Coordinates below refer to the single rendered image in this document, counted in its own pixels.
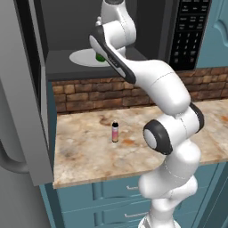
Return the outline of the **teal base cabinet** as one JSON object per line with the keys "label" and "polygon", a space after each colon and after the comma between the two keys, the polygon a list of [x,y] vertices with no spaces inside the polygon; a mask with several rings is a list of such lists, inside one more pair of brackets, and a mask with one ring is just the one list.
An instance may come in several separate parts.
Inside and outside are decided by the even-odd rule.
{"label": "teal base cabinet", "polygon": [[[224,171],[225,163],[204,165],[197,169],[197,192],[181,202],[174,212],[174,219],[181,228],[201,228],[200,219]],[[54,189],[48,183],[40,187],[51,228],[95,228],[94,213],[112,204],[126,201],[147,200],[141,194],[128,198],[93,199],[92,183]],[[138,222],[115,228],[137,228]]]}

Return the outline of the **white microwave turntable plate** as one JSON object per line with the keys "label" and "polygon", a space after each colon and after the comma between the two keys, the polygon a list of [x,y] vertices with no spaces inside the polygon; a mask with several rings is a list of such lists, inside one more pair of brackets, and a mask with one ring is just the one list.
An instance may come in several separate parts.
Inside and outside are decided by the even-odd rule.
{"label": "white microwave turntable plate", "polygon": [[83,49],[75,51],[69,56],[69,59],[80,66],[85,67],[109,67],[109,63],[104,61],[97,61],[95,58],[95,51],[90,49]]}

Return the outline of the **teal wall cupboard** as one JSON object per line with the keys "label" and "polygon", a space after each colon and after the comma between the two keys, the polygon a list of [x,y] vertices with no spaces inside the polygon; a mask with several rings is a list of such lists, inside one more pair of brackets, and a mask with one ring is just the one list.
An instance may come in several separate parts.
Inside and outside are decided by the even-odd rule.
{"label": "teal wall cupboard", "polygon": [[228,67],[228,0],[211,2],[197,67]]}

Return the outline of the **teal drawer front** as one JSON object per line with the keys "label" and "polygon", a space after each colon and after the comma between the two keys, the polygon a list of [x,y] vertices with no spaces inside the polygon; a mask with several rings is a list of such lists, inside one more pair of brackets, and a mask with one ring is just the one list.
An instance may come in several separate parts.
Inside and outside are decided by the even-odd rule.
{"label": "teal drawer front", "polygon": [[140,194],[139,190],[129,191],[126,187],[138,187],[138,176],[120,178],[116,180],[109,180],[92,184],[93,199],[115,199],[128,198]]}
{"label": "teal drawer front", "polygon": [[133,215],[148,212],[150,205],[151,201],[149,199],[112,204],[110,208],[103,208],[101,211],[94,213],[94,227],[115,228],[120,225],[138,222],[144,216],[126,218],[124,214]]}

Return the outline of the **black microwave oven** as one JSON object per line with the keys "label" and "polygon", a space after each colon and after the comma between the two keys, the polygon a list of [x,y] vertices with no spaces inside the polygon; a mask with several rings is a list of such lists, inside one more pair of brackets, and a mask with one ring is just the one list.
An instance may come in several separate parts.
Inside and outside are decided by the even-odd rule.
{"label": "black microwave oven", "polygon": [[[197,68],[211,0],[126,0],[137,39],[130,60],[159,59],[177,71]],[[40,0],[37,13],[45,73],[51,81],[115,77],[111,67],[85,67],[69,56],[89,47],[102,0]]]}

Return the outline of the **grey microwave door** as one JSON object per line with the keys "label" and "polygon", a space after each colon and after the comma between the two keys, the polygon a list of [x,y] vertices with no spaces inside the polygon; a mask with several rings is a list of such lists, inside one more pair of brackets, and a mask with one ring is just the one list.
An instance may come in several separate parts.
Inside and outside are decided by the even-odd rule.
{"label": "grey microwave door", "polygon": [[0,141],[34,185],[53,181],[50,92],[37,13],[40,0],[0,0]]}

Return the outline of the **pink bottle with black cap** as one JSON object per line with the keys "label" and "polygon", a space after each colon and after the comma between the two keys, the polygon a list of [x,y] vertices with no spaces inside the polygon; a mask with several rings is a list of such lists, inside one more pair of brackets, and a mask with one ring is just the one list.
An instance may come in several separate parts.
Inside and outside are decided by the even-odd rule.
{"label": "pink bottle with black cap", "polygon": [[118,142],[118,122],[116,120],[113,121],[112,123],[112,141],[114,143]]}

